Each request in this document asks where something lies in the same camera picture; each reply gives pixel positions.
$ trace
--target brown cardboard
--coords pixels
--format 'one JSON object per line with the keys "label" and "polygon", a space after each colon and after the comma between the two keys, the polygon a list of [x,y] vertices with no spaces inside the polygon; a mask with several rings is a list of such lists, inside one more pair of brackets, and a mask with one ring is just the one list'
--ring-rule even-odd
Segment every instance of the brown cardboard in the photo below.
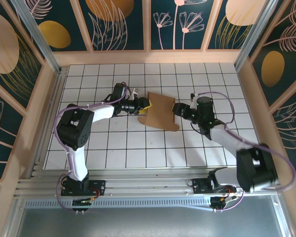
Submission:
{"label": "brown cardboard", "polygon": [[176,132],[180,129],[175,124],[175,116],[172,112],[175,98],[148,92],[148,99],[152,107],[148,108],[145,116],[139,116],[138,121],[146,126]]}

